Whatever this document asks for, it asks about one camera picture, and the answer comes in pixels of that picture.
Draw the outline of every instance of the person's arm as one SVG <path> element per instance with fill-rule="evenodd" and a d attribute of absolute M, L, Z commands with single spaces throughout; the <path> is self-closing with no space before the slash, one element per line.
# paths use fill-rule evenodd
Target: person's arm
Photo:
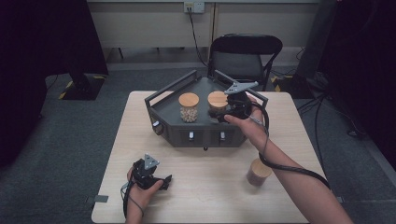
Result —
<path fill-rule="evenodd" d="M 130 179 L 132 168 L 128 172 L 128 179 Z M 151 200 L 151 197 L 163 185 L 163 181 L 155 182 L 149 189 L 141 189 L 134 184 L 129 192 L 127 215 L 125 219 L 126 224 L 140 224 L 142 223 L 143 213 Z"/>
<path fill-rule="evenodd" d="M 262 121 L 260 109 L 253 107 L 252 116 Z M 226 115 L 224 118 L 231 124 L 237 125 L 268 161 L 303 168 L 270 139 L 265 146 L 267 135 L 263 127 L 252 119 L 239 119 L 230 115 Z M 321 181 L 309 175 L 295 172 L 277 169 L 273 169 L 273 171 L 293 202 L 310 223 L 353 223 L 332 192 Z"/>

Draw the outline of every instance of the gray carpet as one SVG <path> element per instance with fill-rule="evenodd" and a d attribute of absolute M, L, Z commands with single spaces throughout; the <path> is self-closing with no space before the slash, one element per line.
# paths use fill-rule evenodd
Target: gray carpet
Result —
<path fill-rule="evenodd" d="M 156 91 L 190 70 L 111 71 L 95 101 L 58 100 L 70 81 L 59 76 L 21 155 L 0 170 L 0 223 L 92 223 L 90 198 L 100 188 L 129 93 Z M 47 78 L 48 85 L 54 80 Z M 307 100 L 294 102 L 298 107 Z M 303 122 L 317 148 L 315 114 L 316 107 Z M 396 188 L 373 158 L 375 146 L 348 136 L 349 129 L 326 100 L 318 141 L 334 194 L 356 223 L 396 223 Z"/>

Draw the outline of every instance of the wooden lid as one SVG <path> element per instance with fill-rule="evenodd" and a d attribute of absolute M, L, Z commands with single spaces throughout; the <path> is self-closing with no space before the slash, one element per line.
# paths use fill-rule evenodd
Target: wooden lid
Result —
<path fill-rule="evenodd" d="M 256 159 L 251 163 L 252 172 L 259 177 L 267 177 L 272 173 L 272 169 L 262 164 L 260 159 Z"/>
<path fill-rule="evenodd" d="M 192 92 L 186 92 L 178 97 L 178 102 L 186 107 L 196 106 L 198 105 L 199 97 Z"/>
<path fill-rule="evenodd" d="M 227 103 L 227 95 L 223 91 L 212 91 L 207 96 L 209 104 L 215 108 L 223 108 Z"/>

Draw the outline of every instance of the person's hand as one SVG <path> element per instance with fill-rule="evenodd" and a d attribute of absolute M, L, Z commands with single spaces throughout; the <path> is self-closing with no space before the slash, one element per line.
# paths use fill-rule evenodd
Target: person's hand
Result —
<path fill-rule="evenodd" d="M 133 170 L 133 168 L 131 168 L 128 172 L 128 175 L 127 175 L 128 180 L 132 174 L 132 170 Z M 137 186 L 137 184 L 134 184 L 131 188 L 131 191 L 129 192 L 129 195 L 144 210 L 148 206 L 149 201 L 151 200 L 152 196 L 154 196 L 155 192 L 157 192 L 158 189 L 160 189 L 160 187 L 162 185 L 163 185 L 163 180 L 159 180 L 159 181 L 155 182 L 155 184 L 153 186 L 151 186 L 151 188 L 149 188 L 149 189 L 141 189 Z M 136 205 L 132 202 L 128 202 L 128 209 L 130 206 L 136 206 Z"/>
<path fill-rule="evenodd" d="M 251 102 L 257 102 L 256 99 L 251 96 L 248 98 Z M 256 106 L 253 106 L 251 109 L 251 116 L 262 122 L 262 112 L 260 109 Z M 242 133 L 250 140 L 251 144 L 253 144 L 253 146 L 258 150 L 263 149 L 267 136 L 261 125 L 257 124 L 252 119 L 239 119 L 231 115 L 224 116 L 224 119 L 231 124 L 238 126 Z"/>

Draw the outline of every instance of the jar with beans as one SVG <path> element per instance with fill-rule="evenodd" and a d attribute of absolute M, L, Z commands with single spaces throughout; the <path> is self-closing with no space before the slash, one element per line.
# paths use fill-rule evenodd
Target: jar with beans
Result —
<path fill-rule="evenodd" d="M 192 92 L 186 92 L 178 97 L 178 102 L 181 119 L 187 123 L 195 122 L 198 119 L 199 97 Z"/>

